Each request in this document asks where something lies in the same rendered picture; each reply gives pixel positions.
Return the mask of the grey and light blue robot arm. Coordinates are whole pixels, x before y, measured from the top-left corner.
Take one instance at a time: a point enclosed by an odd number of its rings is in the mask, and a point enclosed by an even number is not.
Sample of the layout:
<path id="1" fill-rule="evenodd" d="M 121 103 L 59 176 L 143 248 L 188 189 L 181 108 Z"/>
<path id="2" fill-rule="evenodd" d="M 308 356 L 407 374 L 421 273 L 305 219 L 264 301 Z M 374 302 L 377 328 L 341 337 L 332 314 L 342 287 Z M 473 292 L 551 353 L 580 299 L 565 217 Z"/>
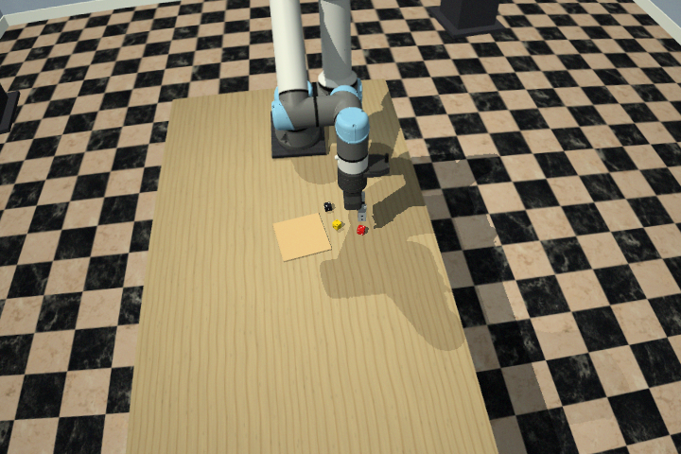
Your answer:
<path id="1" fill-rule="evenodd" d="M 300 0 L 270 0 L 275 136 L 284 148 L 303 150 L 316 143 L 320 127 L 335 126 L 339 158 L 357 163 L 368 155 L 370 124 L 361 80 L 352 71 L 350 0 L 318 2 L 323 73 L 319 83 L 307 83 Z"/>

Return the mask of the tan flat mat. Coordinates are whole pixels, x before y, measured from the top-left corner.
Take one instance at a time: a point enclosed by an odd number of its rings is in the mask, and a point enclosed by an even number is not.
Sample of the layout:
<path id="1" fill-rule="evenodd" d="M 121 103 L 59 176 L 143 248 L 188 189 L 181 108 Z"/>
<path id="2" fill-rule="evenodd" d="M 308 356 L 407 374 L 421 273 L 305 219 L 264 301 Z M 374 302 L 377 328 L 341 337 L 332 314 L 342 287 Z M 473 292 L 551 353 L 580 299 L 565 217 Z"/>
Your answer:
<path id="1" fill-rule="evenodd" d="M 273 223 L 283 261 L 332 250 L 319 213 Z"/>

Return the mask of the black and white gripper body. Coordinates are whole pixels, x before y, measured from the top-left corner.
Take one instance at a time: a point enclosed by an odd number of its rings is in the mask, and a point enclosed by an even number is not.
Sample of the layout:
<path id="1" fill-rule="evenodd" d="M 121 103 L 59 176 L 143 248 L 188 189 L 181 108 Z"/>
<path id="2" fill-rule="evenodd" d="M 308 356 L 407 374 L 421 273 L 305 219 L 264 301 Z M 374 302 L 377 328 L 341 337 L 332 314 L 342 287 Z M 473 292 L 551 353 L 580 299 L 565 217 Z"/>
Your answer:
<path id="1" fill-rule="evenodd" d="M 367 178 L 381 177 L 390 173 L 389 154 L 368 154 L 358 163 L 338 160 L 338 185 L 343 190 L 345 210 L 359 210 L 362 207 L 361 192 L 367 185 Z"/>

